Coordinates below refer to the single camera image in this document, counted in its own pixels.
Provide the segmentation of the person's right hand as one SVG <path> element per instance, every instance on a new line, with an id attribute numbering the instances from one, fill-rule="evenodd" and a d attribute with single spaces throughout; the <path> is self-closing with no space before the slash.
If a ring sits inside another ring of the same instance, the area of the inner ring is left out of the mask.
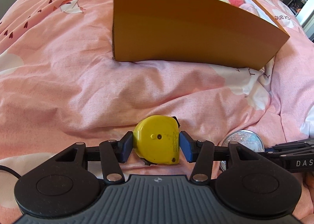
<path id="1" fill-rule="evenodd" d="M 307 172 L 304 175 L 304 182 L 308 187 L 314 188 L 314 175 L 313 172 Z"/>

